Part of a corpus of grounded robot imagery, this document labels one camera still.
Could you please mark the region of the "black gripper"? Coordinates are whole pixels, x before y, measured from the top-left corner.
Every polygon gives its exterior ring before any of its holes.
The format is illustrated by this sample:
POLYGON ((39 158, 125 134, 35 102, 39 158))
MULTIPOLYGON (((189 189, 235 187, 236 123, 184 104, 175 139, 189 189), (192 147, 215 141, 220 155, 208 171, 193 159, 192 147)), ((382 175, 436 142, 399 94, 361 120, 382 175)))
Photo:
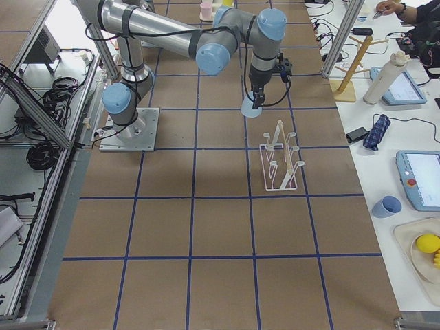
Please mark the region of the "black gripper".
POLYGON ((249 79, 252 89, 253 109, 259 109, 263 106, 265 102, 264 87, 271 80, 271 77, 271 69, 263 71, 255 67, 250 67, 249 79))

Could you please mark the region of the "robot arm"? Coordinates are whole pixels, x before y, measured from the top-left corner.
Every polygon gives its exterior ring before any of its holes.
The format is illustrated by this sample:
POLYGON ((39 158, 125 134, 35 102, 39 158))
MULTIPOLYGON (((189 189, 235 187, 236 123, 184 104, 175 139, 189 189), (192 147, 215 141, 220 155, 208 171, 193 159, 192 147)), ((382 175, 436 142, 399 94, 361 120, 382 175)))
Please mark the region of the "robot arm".
POLYGON ((266 107, 264 87, 272 74, 287 74, 280 53, 287 17, 276 8, 266 8, 254 15, 223 5, 216 11, 213 27, 201 29, 145 10, 135 1, 73 4, 87 25, 114 34, 119 40, 122 81, 108 88, 102 99, 119 138, 137 136, 146 126, 137 103, 151 90, 153 77, 142 59, 143 41, 194 59, 209 76, 226 68, 241 43, 251 45, 250 90, 241 106, 241 113, 247 118, 259 116, 266 107))

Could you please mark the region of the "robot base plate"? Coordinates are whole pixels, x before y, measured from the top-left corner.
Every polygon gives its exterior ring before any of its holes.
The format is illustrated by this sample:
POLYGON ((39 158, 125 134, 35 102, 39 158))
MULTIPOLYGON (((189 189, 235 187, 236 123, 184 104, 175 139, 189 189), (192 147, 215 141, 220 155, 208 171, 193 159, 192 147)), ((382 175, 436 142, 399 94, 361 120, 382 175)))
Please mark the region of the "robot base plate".
POLYGON ((102 152, 138 152, 154 151, 157 126, 159 122, 160 109, 137 108, 137 120, 128 126, 114 126, 111 116, 107 116, 107 126, 110 129, 104 130, 103 140, 100 141, 99 149, 102 152))

